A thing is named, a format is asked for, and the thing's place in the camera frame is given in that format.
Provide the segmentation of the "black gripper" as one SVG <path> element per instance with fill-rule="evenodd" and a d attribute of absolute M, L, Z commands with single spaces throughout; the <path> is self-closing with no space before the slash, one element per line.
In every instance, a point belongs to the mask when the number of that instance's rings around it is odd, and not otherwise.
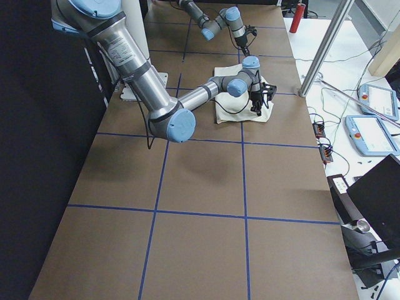
<path fill-rule="evenodd" d="M 262 108 L 263 105 L 263 94 L 261 90 L 250 91 L 249 98 L 252 102 L 251 111 L 256 112 L 256 114 L 260 116 L 262 114 L 261 109 L 256 110 L 256 108 Z"/>
<path fill-rule="evenodd" d="M 247 47 L 248 39 L 246 35 L 235 37 L 236 45 L 241 48 L 244 55 L 249 55 L 249 49 Z"/>

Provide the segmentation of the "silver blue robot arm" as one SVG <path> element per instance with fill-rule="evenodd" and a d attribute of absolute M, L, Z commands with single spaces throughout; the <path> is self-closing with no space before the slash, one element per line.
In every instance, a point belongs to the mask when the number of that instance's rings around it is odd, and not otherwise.
<path fill-rule="evenodd" d="M 201 34 L 207 41 L 216 37 L 224 28 L 228 28 L 231 42 L 235 41 L 236 48 L 240 49 L 247 57 L 250 55 L 248 34 L 257 36 L 254 26 L 245 26 L 238 7 L 223 8 L 217 12 L 217 16 L 211 19 L 194 1 L 176 1 L 177 5 L 188 13 L 192 20 L 201 29 Z"/>
<path fill-rule="evenodd" d="M 228 28 L 245 55 L 236 75 L 214 76 L 180 98 L 169 95 L 156 68 L 129 33 L 120 1 L 51 1 L 53 28 L 101 45 L 122 81 L 131 88 L 139 104 L 147 108 L 148 113 L 142 116 L 146 133 L 183 143 L 191 138 L 196 127 L 193 109 L 221 93 L 235 98 L 248 93 L 251 111 L 260 115 L 265 86 L 259 73 L 259 59 L 248 49 L 248 34 L 255 36 L 257 30 L 244 25 L 236 6 L 220 10 L 212 20 L 194 1 L 178 1 L 177 5 L 197 23 L 208 41 Z"/>

